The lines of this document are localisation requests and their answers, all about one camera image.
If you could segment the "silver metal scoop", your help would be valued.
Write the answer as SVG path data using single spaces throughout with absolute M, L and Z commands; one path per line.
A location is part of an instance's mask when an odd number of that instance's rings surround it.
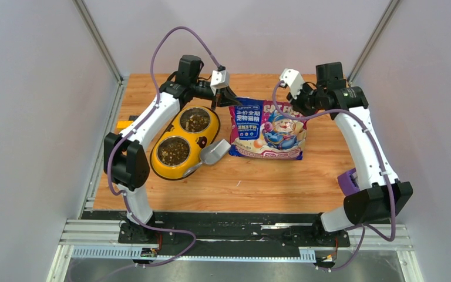
M 184 172 L 183 177 L 188 177 L 194 173 L 200 166 L 204 165 L 214 165 L 219 160 L 221 160 L 230 150 L 231 145 L 225 139 L 215 142 L 207 147 L 205 147 L 199 153 L 199 162 L 187 169 Z

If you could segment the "brown pet food kibble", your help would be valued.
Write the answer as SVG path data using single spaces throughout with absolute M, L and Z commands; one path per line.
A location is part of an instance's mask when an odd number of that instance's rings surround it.
M 156 157 L 165 166 L 178 166 L 187 161 L 191 155 L 192 145 L 204 149 L 208 145 L 207 136 L 198 136 L 210 125 L 211 118 L 201 109 L 185 111 L 177 118 L 178 129 L 183 133 L 164 138 L 156 149 Z

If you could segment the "yellow double pet bowl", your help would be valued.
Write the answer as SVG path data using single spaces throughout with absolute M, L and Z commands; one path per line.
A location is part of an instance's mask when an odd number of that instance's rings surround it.
M 158 177 L 181 180 L 200 162 L 200 152 L 212 144 L 220 131 L 218 114 L 204 106 L 181 110 L 160 136 L 150 155 Z

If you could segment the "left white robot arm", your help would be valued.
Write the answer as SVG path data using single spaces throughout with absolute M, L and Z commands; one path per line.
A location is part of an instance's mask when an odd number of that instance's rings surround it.
M 209 79 L 203 79 L 203 66 L 198 56 L 183 55 L 178 69 L 157 86 L 156 97 L 144 112 L 120 133 L 108 133 L 104 138 L 103 170 L 110 190 L 123 196 L 127 218 L 136 223 L 133 233 L 143 243 L 156 236 L 156 226 L 149 222 L 153 209 L 144 186 L 150 173 L 146 157 L 150 142 L 194 98 L 211 101 L 212 109 L 239 103 L 229 87 L 226 67 L 218 65 Z

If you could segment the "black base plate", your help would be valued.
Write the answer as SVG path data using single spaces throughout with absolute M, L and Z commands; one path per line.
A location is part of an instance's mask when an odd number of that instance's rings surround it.
M 124 211 L 89 211 L 84 220 L 113 220 L 115 243 L 139 246 L 140 257 L 297 257 L 302 247 L 349 247 L 345 231 L 327 233 L 313 213 L 155 212 L 153 231 L 131 222 Z

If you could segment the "yellow toy brick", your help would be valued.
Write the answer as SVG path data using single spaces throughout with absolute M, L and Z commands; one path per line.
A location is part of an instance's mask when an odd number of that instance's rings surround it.
M 116 124 L 116 130 L 121 131 L 121 130 L 129 127 L 131 124 L 132 124 L 132 121 L 130 121 L 130 120 L 118 121 Z

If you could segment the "colourful pet food bag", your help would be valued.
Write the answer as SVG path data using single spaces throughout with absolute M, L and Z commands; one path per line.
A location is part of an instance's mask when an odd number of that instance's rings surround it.
M 288 102 L 238 98 L 230 106 L 231 144 L 229 155 L 257 159 L 301 160 L 307 138 L 306 121 Z

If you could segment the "purple object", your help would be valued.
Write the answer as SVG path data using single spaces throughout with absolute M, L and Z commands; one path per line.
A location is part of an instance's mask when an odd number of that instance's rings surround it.
M 360 191 L 357 182 L 356 168 L 348 170 L 337 177 L 340 190 L 345 196 L 350 196 Z

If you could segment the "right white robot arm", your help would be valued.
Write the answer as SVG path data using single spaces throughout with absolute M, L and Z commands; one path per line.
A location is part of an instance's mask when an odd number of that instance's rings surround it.
M 310 84 L 294 69 L 280 75 L 294 110 L 313 117 L 329 113 L 343 134 L 355 170 L 341 175 L 339 184 L 355 192 L 345 196 L 341 207 L 322 213 L 321 223 L 312 228 L 314 242 L 327 245 L 335 232 L 375 220 L 396 220 L 413 195 L 409 182 L 403 182 L 389 164 L 376 137 L 369 103 L 363 90 L 348 86 L 340 62 L 316 67 L 317 81 Z

